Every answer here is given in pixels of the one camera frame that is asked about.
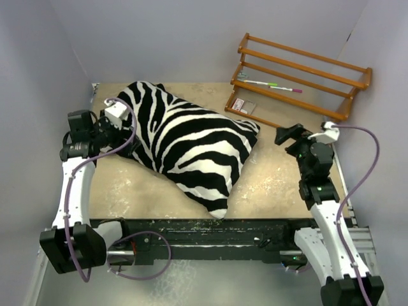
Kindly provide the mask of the zebra print pillowcase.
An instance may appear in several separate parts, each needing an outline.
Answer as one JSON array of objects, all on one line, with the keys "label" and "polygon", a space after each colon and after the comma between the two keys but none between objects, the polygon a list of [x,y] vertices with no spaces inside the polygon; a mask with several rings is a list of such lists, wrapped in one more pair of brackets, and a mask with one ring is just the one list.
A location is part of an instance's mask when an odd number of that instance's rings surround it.
[{"label": "zebra print pillowcase", "polygon": [[180,98],[163,84],[135,81],[117,97],[136,115],[135,122],[124,120],[118,143],[128,139],[129,128],[135,128],[140,141],[119,155],[165,176],[212,217],[223,219],[260,126]]}]

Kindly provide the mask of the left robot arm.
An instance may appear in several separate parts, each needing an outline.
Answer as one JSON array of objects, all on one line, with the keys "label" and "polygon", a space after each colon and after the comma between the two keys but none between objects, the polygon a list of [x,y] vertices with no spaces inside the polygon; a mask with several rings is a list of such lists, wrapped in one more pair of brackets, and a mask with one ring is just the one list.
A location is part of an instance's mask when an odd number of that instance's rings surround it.
[{"label": "left robot arm", "polygon": [[109,106],[96,115],[90,110],[68,114],[69,131],[59,153],[63,183],[50,229],[40,234],[40,246],[59,274],[78,271],[89,280],[91,268],[104,265],[112,245],[124,250],[131,243],[126,222],[119,217],[92,227],[89,199],[97,160],[130,149],[137,142],[133,114],[124,105]]}]

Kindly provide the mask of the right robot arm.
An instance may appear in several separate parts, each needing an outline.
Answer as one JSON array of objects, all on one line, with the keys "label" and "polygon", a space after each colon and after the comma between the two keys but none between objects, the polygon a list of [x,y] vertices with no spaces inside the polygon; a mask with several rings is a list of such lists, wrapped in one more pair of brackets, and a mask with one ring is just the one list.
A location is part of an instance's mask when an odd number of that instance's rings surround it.
[{"label": "right robot arm", "polygon": [[284,244],[306,256],[321,283],[323,305],[377,305],[384,283],[362,260],[342,214],[346,202],[330,178],[335,157],[331,145],[339,138],[340,126],[324,122],[321,129],[312,133],[295,124],[276,130],[276,145],[294,141],[285,151],[296,159],[300,196],[317,223],[316,229],[287,230]]}]

